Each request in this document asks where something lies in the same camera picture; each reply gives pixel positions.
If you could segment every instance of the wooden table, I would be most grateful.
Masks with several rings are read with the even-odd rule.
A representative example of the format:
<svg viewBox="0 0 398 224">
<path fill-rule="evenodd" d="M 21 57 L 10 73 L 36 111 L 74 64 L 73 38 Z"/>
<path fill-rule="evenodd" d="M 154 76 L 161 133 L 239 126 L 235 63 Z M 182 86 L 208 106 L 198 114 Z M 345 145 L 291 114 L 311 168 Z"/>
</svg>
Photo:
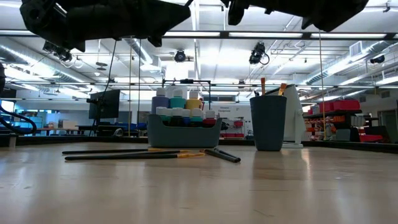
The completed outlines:
<svg viewBox="0 0 398 224">
<path fill-rule="evenodd" d="M 1 224 L 357 224 L 398 220 L 398 156 L 312 147 L 220 146 L 233 164 L 194 159 L 65 162 L 85 142 L 0 152 Z"/>
<path fill-rule="evenodd" d="M 77 129 L 64 129 L 64 128 L 37 128 L 38 131 L 45 131 L 46 136 L 50 136 L 50 132 L 53 131 L 54 134 L 57 133 L 57 131 L 66 131 L 67 134 L 74 134 L 75 131 L 77 134 L 84 134 L 84 131 L 82 130 L 77 130 Z"/>
</svg>

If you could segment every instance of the monitor stand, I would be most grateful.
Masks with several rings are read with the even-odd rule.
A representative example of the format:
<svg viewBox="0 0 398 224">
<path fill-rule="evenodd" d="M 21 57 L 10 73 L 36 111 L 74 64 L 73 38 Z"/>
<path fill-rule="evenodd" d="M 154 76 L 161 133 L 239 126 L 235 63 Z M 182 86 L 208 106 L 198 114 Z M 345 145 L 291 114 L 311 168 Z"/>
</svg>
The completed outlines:
<svg viewBox="0 0 398 224">
<path fill-rule="evenodd" d="M 300 117 L 303 116 L 303 110 L 296 110 L 295 113 L 295 124 L 294 124 L 294 142 L 284 142 L 282 148 L 293 148 L 293 149 L 301 149 L 303 148 L 303 144 L 301 144 L 301 137 L 303 134 L 303 129 L 300 124 Z"/>
</svg>

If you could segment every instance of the ceiling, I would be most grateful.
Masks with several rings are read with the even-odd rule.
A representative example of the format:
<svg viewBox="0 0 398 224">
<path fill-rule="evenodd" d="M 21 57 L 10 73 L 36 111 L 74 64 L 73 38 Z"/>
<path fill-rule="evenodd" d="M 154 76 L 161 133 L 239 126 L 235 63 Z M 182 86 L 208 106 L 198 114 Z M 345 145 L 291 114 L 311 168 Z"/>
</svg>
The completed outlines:
<svg viewBox="0 0 398 224">
<path fill-rule="evenodd" d="M 288 14 L 273 12 L 271 15 L 265 15 L 263 9 L 251 7 L 245 12 L 242 22 L 238 26 L 228 26 L 225 24 L 225 14 L 221 10 L 221 2 L 217 0 L 196 0 L 199 2 L 199 16 L 197 18 L 196 30 L 245 30 L 245 31 L 305 31 L 318 32 L 317 28 L 310 26 L 306 30 L 301 30 L 300 17 L 294 17 Z M 19 9 L 16 7 L 2 6 L 1 3 L 18 4 L 20 1 L 2 1 L 0 0 L 0 29 L 22 29 L 25 26 Z M 169 0 L 184 4 L 185 1 Z M 391 11 L 383 13 L 375 11 L 378 7 L 382 9 L 386 1 L 370 0 L 364 12 L 359 13 L 352 19 L 339 26 L 334 32 L 398 32 L 396 18 L 398 16 L 398 0 L 389 3 L 392 6 Z M 193 30 L 193 21 L 191 18 L 179 24 L 173 30 Z M 47 55 L 42 47 L 44 39 L 40 37 L 8 37 L 17 44 L 33 50 L 43 57 L 57 59 L 53 55 Z M 248 62 L 251 50 L 259 41 L 264 42 L 270 56 L 270 63 L 260 67 L 250 65 Z M 347 40 L 326 40 L 322 41 L 322 64 L 334 61 L 340 56 L 349 52 L 350 45 L 356 41 Z M 59 67 L 65 70 L 73 70 L 87 78 L 90 82 L 106 82 L 108 79 L 109 65 L 111 64 L 112 52 L 115 41 L 113 39 L 103 39 L 99 45 L 97 40 L 86 42 L 86 52 L 72 50 L 72 53 L 82 59 L 83 66 L 76 68 Z M 131 61 L 131 48 L 125 41 L 116 43 L 111 77 L 117 78 L 118 82 L 128 82 L 128 80 L 118 79 L 128 77 L 130 74 L 130 63 L 132 77 L 138 77 L 140 74 L 141 82 L 161 82 L 164 75 L 172 77 L 167 68 L 178 66 L 178 69 L 188 70 L 189 78 L 202 80 L 211 80 L 219 83 L 237 83 L 238 80 L 245 80 L 246 83 L 258 83 L 261 77 L 266 77 L 267 83 L 295 83 L 302 84 L 309 78 L 308 74 L 320 68 L 320 43 L 319 41 L 306 40 L 243 40 L 243 39 L 198 39 L 198 52 L 195 57 L 195 42 L 193 39 L 164 39 L 163 46 L 153 47 L 147 40 L 142 40 L 142 48 L 151 56 L 160 58 L 162 69 L 148 72 L 145 69 L 139 69 L 139 56 L 132 51 L 134 60 Z M 186 55 L 191 57 L 191 62 L 184 62 L 175 65 L 174 54 L 177 50 L 184 50 Z M 396 54 L 389 52 L 391 60 L 395 61 Z M 194 60 L 198 62 L 198 77 L 195 74 Z M 106 71 L 98 71 L 96 62 L 108 64 Z M 365 67 L 365 63 L 359 63 L 353 67 L 348 67 L 340 73 L 333 74 L 327 78 L 329 85 L 339 85 L 342 80 L 360 75 L 360 68 Z"/>
</svg>

